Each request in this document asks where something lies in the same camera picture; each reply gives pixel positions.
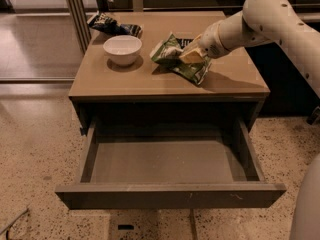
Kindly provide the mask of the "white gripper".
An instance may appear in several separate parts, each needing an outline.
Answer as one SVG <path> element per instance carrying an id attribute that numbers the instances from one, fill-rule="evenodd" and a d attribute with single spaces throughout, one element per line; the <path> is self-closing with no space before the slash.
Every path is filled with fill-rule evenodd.
<path id="1" fill-rule="evenodd" d="M 210 25 L 202 35 L 199 34 L 184 49 L 179 59 L 185 64 L 202 63 L 205 55 L 218 59 L 230 53 L 220 39 L 219 27 L 221 21 Z"/>

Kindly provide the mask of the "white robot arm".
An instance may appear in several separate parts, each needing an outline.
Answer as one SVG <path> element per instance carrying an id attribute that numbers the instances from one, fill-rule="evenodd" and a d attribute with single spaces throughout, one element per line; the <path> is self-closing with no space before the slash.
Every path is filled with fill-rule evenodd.
<path id="1" fill-rule="evenodd" d="M 283 50 L 320 97 L 320 32 L 306 25 L 288 0 L 245 0 L 242 11 L 210 25 L 183 49 L 180 59 L 199 63 L 267 41 Z M 320 240 L 320 155 L 300 186 L 290 240 Z"/>

